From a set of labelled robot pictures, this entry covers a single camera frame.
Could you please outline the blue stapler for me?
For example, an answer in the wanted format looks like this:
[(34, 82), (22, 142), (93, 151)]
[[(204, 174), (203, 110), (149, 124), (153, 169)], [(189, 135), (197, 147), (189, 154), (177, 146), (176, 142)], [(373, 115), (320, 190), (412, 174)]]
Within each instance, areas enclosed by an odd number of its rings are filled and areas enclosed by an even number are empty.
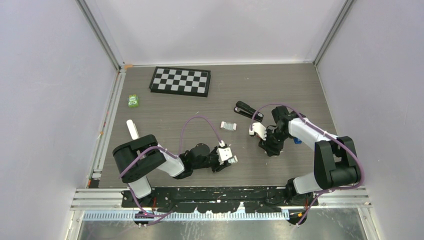
[(297, 138), (297, 137), (294, 137), (294, 138), (293, 138), (293, 141), (294, 141), (294, 143), (295, 143), (295, 144), (297, 144), (297, 145), (298, 145), (298, 144), (302, 144), (302, 141), (301, 141), (299, 138)]

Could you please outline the black stapler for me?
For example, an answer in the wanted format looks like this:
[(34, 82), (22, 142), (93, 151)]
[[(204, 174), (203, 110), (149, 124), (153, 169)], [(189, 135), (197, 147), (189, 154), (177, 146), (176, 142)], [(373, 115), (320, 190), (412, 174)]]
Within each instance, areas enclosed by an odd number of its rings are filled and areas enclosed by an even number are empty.
[(240, 100), (237, 101), (237, 103), (235, 104), (233, 111), (236, 114), (242, 115), (250, 119), (254, 117), (254, 120), (257, 122), (262, 122), (264, 118), (264, 115), (261, 112), (255, 113), (256, 110), (254, 108)]

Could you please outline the staple box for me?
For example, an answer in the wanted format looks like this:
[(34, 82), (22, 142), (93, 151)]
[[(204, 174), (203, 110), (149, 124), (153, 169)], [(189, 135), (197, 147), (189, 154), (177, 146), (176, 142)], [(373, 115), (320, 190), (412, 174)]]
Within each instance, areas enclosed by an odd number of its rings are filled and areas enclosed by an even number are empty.
[(222, 121), (220, 124), (220, 128), (227, 131), (236, 131), (237, 124), (233, 122)]

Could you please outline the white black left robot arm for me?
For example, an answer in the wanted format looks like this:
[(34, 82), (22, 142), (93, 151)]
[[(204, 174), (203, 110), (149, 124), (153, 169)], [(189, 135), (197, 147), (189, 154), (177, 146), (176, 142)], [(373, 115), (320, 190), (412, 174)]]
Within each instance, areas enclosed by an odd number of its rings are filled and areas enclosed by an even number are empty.
[(152, 134), (117, 146), (112, 151), (121, 181), (134, 193), (134, 200), (141, 207), (153, 202), (151, 184), (147, 175), (160, 170), (180, 180), (187, 178), (197, 169), (211, 169), (216, 173), (238, 162), (229, 145), (221, 141), (211, 149), (198, 143), (190, 150), (176, 155), (160, 145)]

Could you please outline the white stapler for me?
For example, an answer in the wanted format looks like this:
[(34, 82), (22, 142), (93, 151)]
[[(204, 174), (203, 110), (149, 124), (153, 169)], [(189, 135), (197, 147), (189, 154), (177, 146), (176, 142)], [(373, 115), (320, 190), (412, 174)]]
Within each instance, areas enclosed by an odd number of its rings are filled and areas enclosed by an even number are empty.
[(140, 136), (139, 136), (137, 127), (136, 127), (135, 123), (133, 122), (133, 120), (132, 119), (127, 120), (126, 125), (127, 125), (127, 128), (128, 128), (128, 131), (130, 133), (131, 139), (132, 140), (138, 139)]

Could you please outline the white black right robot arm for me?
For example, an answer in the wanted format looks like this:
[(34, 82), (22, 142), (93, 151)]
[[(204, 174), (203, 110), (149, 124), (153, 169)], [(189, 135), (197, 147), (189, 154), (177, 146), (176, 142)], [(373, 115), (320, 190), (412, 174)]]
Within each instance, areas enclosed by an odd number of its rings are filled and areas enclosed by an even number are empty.
[(251, 122), (249, 134), (260, 138), (259, 147), (269, 156), (278, 156), (287, 139), (298, 139), (313, 150), (313, 171), (287, 181), (284, 196), (299, 205), (312, 193), (353, 189), (362, 183), (362, 167), (353, 140), (326, 132), (300, 112), (284, 105), (272, 110), (274, 125)]

